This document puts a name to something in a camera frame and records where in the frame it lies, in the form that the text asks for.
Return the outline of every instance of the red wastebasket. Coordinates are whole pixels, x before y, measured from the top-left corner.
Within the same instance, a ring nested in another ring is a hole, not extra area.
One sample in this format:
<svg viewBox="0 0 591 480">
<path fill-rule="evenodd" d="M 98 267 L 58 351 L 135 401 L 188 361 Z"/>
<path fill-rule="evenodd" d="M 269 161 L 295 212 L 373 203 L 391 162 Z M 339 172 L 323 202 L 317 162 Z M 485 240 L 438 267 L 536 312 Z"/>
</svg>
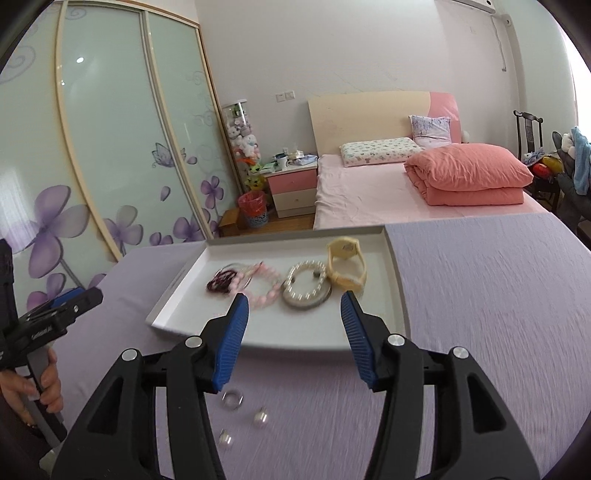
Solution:
<svg viewBox="0 0 591 480">
<path fill-rule="evenodd" d="M 240 196 L 238 206 L 251 228 L 260 228 L 269 221 L 267 198 L 262 190 L 253 190 Z"/>
</svg>

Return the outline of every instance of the pink folded quilt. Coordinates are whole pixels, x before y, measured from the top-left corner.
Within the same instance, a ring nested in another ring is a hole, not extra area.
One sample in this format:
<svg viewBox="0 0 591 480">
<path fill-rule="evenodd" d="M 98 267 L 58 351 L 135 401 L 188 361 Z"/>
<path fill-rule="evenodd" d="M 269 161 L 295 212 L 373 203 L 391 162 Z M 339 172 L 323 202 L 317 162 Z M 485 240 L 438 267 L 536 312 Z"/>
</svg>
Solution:
<svg viewBox="0 0 591 480">
<path fill-rule="evenodd" d="M 404 164 L 429 205 L 513 205 L 533 175 L 503 147 L 452 144 L 425 150 Z"/>
<path fill-rule="evenodd" d="M 417 175 L 414 167 L 406 166 L 406 169 L 413 185 L 418 188 L 418 191 L 429 205 L 466 207 L 476 205 L 518 205 L 524 202 L 523 190 L 518 187 L 501 187 L 472 192 L 450 192 L 429 185 Z"/>
<path fill-rule="evenodd" d="M 410 157 L 405 166 L 414 167 L 431 186 L 449 192 L 522 188 L 534 178 L 509 150 L 487 144 L 452 144 L 425 150 Z"/>
</svg>

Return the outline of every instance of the pink beaded bracelet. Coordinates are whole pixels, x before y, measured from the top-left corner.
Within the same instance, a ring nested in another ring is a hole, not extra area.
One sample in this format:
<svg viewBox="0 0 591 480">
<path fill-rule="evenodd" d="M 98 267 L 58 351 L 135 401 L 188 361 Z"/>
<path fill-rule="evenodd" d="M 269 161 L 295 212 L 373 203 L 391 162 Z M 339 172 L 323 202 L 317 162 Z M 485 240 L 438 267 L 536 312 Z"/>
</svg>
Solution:
<svg viewBox="0 0 591 480">
<path fill-rule="evenodd" d="M 246 290 L 246 286 L 241 286 L 243 280 L 249 279 L 258 275 L 260 277 L 269 280 L 272 283 L 272 287 L 266 295 L 253 295 L 250 291 Z M 258 265 L 253 265 L 251 269 L 244 272 L 238 272 L 236 276 L 230 282 L 230 296 L 236 296 L 237 293 L 243 293 L 248 298 L 249 307 L 256 309 L 259 307 L 266 307 L 270 305 L 279 297 L 281 290 L 281 284 L 283 282 L 283 276 L 274 268 L 268 267 L 263 262 Z"/>
</svg>

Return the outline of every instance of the drawer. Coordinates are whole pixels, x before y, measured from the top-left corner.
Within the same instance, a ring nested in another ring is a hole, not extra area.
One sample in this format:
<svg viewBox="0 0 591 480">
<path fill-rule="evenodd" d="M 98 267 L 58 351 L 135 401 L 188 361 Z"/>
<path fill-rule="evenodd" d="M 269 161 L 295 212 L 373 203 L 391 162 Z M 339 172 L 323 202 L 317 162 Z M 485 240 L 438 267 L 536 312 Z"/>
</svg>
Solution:
<svg viewBox="0 0 591 480">
<path fill-rule="evenodd" d="M 297 192 L 278 193 L 273 195 L 277 210 L 313 207 L 316 204 L 316 189 L 298 190 Z"/>
<path fill-rule="evenodd" d="M 298 215 L 309 215 L 315 211 L 316 207 L 290 208 L 289 210 L 277 210 L 277 216 L 279 218 L 297 217 Z"/>
<path fill-rule="evenodd" d="M 269 187 L 273 195 L 277 193 L 295 192 L 316 188 L 316 169 L 295 171 L 268 177 Z"/>
</svg>

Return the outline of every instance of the purple bedsheet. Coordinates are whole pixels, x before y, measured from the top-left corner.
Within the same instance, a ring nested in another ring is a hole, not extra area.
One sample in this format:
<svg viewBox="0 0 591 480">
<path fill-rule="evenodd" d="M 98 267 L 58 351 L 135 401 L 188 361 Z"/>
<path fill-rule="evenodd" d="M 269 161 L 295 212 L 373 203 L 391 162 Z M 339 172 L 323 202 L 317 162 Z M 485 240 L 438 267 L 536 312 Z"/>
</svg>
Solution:
<svg viewBox="0 0 591 480">
<path fill-rule="evenodd" d="M 547 214 L 404 223 L 389 225 L 388 233 L 412 340 L 437 351 L 471 351 L 545 474 L 591 409 L 591 254 Z M 68 426 L 124 349 L 146 355 L 178 342 L 144 319 L 195 248 L 132 251 L 101 283 L 103 304 L 56 343 Z M 229 480 L 363 478 L 383 396 L 365 387 L 349 353 L 243 349 L 228 388 L 243 393 L 241 408 L 224 410 L 212 395 L 207 404 L 214 434 L 226 429 L 235 437 L 232 449 L 220 452 Z M 428 395 L 425 439 L 433 435 L 431 401 Z M 270 418 L 262 430 L 252 424 L 261 406 Z M 161 446 L 163 416 L 161 409 Z M 161 471 L 172 476 L 162 451 Z M 425 451 L 421 458 L 425 473 Z"/>
</svg>

